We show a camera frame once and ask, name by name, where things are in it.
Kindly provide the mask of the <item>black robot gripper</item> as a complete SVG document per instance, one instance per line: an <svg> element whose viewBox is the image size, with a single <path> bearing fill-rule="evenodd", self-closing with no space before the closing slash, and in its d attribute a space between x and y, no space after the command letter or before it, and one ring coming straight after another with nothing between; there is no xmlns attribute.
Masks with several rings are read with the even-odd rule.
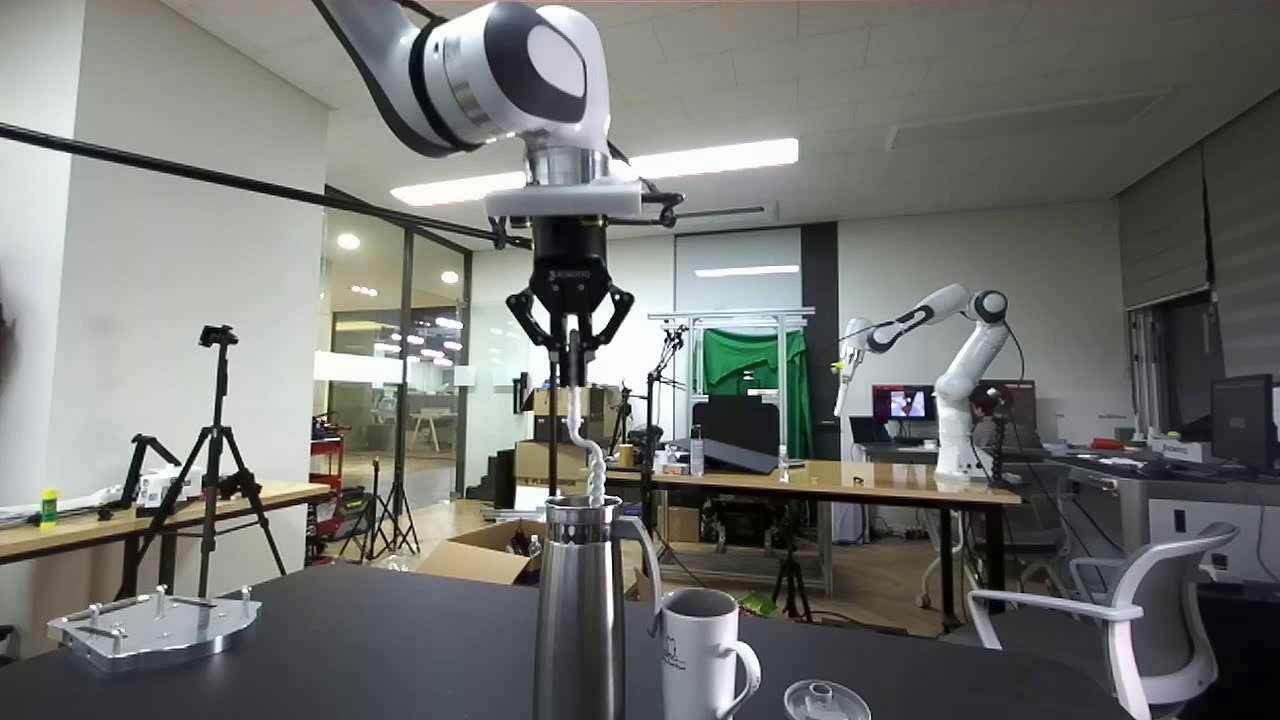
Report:
<svg viewBox="0 0 1280 720"><path fill-rule="evenodd" d="M547 389L563 389L563 348L571 326L571 389L589 389L596 348L627 318L637 296L610 270L603 225L591 216L543 216L531 225L531 274L507 296L523 336L547 348Z"/></svg>

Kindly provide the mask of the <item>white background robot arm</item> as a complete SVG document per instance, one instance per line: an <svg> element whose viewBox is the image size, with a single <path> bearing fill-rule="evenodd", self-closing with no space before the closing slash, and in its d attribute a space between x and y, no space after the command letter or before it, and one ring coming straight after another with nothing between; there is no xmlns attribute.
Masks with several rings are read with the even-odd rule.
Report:
<svg viewBox="0 0 1280 720"><path fill-rule="evenodd" d="M849 318L840 331L840 354L831 363L836 371L831 414L849 421L854 394L857 394L857 371L863 354L883 354L908 331L945 325L952 314L968 314L971 331L952 354L952 363L941 371L941 378L933 384L937 430L941 430L933 479L941 492L966 492L981 474L968 394L975 391L981 374L1010 343L1010 296L1002 289L968 290L966 285L945 285L898 314Z"/></svg>

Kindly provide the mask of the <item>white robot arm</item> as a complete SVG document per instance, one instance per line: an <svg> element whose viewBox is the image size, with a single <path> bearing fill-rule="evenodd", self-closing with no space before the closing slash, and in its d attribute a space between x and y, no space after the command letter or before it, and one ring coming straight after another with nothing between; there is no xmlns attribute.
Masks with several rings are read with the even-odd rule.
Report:
<svg viewBox="0 0 1280 720"><path fill-rule="evenodd" d="M531 274L507 310L556 359L562 389L620 331L633 296L611 285L603 236L679 190L616 168L611 87L596 24L563 5L487 0L432 17L417 0L313 0L356 62L378 113L422 154L475 151L518 134L528 176L487 190L497 232L531 226Z"/></svg>

